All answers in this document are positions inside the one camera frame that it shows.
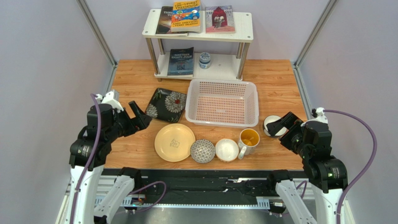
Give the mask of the black rimmed white bowl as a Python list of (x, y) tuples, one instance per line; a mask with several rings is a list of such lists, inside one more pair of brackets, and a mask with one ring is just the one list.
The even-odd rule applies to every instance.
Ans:
[(276, 137), (281, 137), (283, 136), (286, 132), (287, 129), (285, 127), (283, 127), (279, 132), (277, 132), (274, 136), (271, 136), (268, 132), (268, 128), (267, 128), (267, 124), (275, 122), (277, 120), (281, 119), (281, 117), (277, 116), (277, 115), (270, 115), (268, 117), (265, 118), (264, 122), (263, 122), (263, 132), (268, 136), (268, 137), (272, 137), (272, 138), (276, 138)]

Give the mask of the black square floral plate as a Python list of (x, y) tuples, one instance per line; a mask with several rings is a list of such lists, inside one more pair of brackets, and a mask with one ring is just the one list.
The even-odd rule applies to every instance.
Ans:
[(178, 123), (185, 109), (187, 95), (177, 91), (157, 88), (145, 113), (169, 123)]

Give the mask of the yellow round bear plate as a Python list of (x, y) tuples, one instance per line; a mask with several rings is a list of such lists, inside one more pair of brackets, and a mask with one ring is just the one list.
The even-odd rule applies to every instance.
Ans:
[(196, 141), (193, 131), (183, 124), (169, 124), (156, 135), (154, 148), (165, 161), (179, 162), (188, 158), (192, 144)]

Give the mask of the white small bowl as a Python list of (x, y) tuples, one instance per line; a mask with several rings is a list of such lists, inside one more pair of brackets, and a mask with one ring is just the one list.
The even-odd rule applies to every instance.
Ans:
[(238, 157), (239, 147), (231, 139), (221, 139), (215, 145), (216, 156), (223, 162), (232, 162)]

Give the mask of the white perforated plastic basket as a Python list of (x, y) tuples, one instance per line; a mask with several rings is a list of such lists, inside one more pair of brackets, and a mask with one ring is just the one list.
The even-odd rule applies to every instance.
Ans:
[(194, 79), (188, 88), (185, 118), (196, 125), (255, 127), (259, 121), (257, 87), (252, 82)]

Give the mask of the grey patterned small bowl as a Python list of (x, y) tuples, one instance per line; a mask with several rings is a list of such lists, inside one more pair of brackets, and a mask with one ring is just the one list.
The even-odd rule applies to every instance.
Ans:
[(197, 163), (209, 163), (215, 157), (215, 145), (209, 140), (200, 139), (192, 144), (190, 153)]

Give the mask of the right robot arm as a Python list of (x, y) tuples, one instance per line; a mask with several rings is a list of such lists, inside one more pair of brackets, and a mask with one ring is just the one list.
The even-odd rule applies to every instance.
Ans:
[(335, 224), (338, 202), (348, 186), (348, 174), (341, 160), (331, 155), (332, 133), (322, 107), (313, 109), (313, 119), (302, 121), (292, 112), (283, 117), (268, 116), (264, 133), (277, 136), (282, 146), (299, 155), (304, 172), (313, 188), (317, 215), (313, 216), (299, 195), (287, 170), (271, 171), (269, 189), (285, 203), (296, 224)]

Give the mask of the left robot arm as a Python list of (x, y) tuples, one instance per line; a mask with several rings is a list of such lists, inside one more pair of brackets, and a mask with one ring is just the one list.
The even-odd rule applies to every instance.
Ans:
[(134, 118), (125, 110), (118, 112), (111, 104), (97, 101), (87, 113), (87, 125), (70, 147), (71, 193), (66, 223), (109, 224), (128, 193), (142, 186), (141, 171), (124, 167), (105, 198), (95, 205), (99, 180), (112, 143), (146, 129), (152, 121), (135, 101), (129, 106)]

